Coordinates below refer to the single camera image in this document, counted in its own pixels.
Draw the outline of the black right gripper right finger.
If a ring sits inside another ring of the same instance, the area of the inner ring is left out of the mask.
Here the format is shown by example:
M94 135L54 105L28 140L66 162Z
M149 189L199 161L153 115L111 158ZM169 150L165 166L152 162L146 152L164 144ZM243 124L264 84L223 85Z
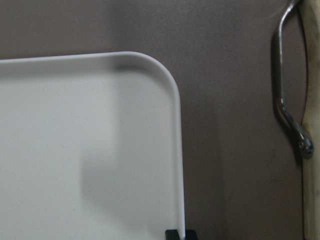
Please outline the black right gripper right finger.
M185 240L198 240L198 236L195 230L186 229L185 230Z

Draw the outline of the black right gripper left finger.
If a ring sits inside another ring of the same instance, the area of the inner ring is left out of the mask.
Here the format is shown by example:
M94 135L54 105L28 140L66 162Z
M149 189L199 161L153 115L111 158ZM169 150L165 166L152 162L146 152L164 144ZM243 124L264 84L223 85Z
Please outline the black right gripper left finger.
M165 240L180 240L180 235L176 229L167 229L165 231Z

